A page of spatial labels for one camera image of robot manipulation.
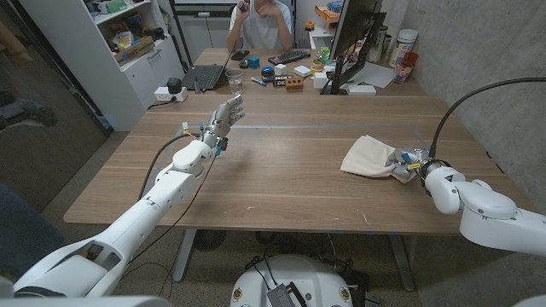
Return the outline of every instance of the white t-shirt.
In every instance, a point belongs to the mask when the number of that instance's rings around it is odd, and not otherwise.
[[[290,18],[290,9],[288,6],[275,1],[275,5],[281,10],[282,18],[287,24],[287,28],[292,33],[292,21]],[[281,40],[279,38],[279,27],[276,24],[275,17],[267,16],[261,18],[254,8],[254,1],[250,2],[250,15],[242,22],[241,37],[244,39],[245,48],[258,49],[281,49]],[[237,17],[237,7],[233,8],[229,30],[233,29],[235,18]]]

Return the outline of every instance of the power strip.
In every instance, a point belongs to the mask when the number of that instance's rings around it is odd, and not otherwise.
[[[169,93],[169,88],[167,87],[159,87],[154,92],[155,99],[157,101],[170,101],[172,97],[176,97],[177,101],[185,101],[186,97],[188,97],[188,90],[186,90],[185,87],[182,87],[182,91],[178,94],[171,94]]]

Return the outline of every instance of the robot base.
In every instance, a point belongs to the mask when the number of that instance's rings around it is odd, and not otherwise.
[[[267,258],[271,273],[277,284],[290,282],[298,288],[308,307],[339,306],[352,307],[351,295],[345,281],[326,264],[314,258],[300,255],[280,255]],[[271,289],[276,286],[271,279],[265,261],[256,264]],[[245,272],[233,287],[231,307],[270,307],[264,279],[254,269]],[[300,306],[294,293],[290,293],[293,305]]]

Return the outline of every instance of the white robotic arm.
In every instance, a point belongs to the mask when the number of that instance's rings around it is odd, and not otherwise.
[[[204,174],[202,163],[214,155],[230,126],[244,116],[241,104],[241,96],[221,104],[199,140],[175,153],[141,200],[100,234],[64,246],[34,265],[15,283],[15,295],[77,298],[110,294],[161,218],[195,191]]]
[[[473,243],[546,257],[546,217],[520,209],[481,181],[466,182],[455,169],[433,162],[422,174],[434,205],[444,214],[462,211],[461,234]]]

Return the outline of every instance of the man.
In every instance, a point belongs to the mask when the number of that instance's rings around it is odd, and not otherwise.
[[[292,48],[290,9],[276,0],[252,0],[245,4],[245,12],[235,6],[231,14],[229,35],[225,43],[229,50],[243,37],[247,48]]]

